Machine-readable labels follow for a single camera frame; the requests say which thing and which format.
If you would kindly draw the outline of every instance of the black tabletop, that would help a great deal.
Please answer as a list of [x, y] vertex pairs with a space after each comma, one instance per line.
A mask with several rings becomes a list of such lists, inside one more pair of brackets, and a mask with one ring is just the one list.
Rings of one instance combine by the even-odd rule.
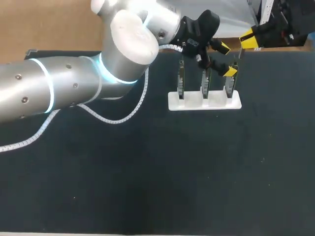
[[[128, 122], [68, 108], [35, 143], [0, 153], [0, 232], [314, 235], [315, 54], [246, 53], [236, 111], [169, 111], [179, 58], [158, 56]], [[186, 89], [198, 89], [201, 71], [185, 63]], [[123, 99], [89, 106], [122, 118], [142, 88], [143, 78]], [[1, 124], [0, 145], [46, 117]]]

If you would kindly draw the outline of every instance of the screw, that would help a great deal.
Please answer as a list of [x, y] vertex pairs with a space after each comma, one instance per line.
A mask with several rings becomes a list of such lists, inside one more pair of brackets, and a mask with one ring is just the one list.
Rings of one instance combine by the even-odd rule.
[[22, 75], [18, 74], [18, 75], [15, 76], [15, 78], [16, 78], [17, 80], [21, 80], [21, 79], [22, 79]]
[[27, 103], [27, 102], [28, 102], [28, 100], [29, 100], [29, 98], [28, 98], [28, 97], [23, 97], [23, 98], [22, 98], [22, 103]]

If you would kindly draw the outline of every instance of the yellow fingertip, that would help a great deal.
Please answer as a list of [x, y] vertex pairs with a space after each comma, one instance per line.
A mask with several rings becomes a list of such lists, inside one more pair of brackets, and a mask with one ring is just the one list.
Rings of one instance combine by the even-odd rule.
[[226, 72], [224, 76], [232, 77], [237, 73], [237, 69], [234, 69], [233, 67], [229, 66], [229, 70]]

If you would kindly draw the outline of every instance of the white tool holder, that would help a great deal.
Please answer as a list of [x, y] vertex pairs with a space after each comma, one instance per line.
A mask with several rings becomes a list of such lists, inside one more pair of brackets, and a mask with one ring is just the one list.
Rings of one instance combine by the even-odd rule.
[[202, 91], [187, 91], [184, 99], [179, 99], [178, 92], [168, 94], [168, 108], [171, 111], [193, 110], [234, 110], [241, 109], [242, 103], [238, 91], [228, 98], [223, 90], [209, 91], [208, 99], [204, 99]]
[[235, 110], [241, 109], [242, 103], [238, 91], [234, 90], [236, 79], [227, 77], [223, 90], [211, 91], [210, 70], [204, 71], [200, 91], [184, 91], [184, 62], [180, 61], [178, 88], [168, 94], [168, 109], [171, 111], [193, 110]]

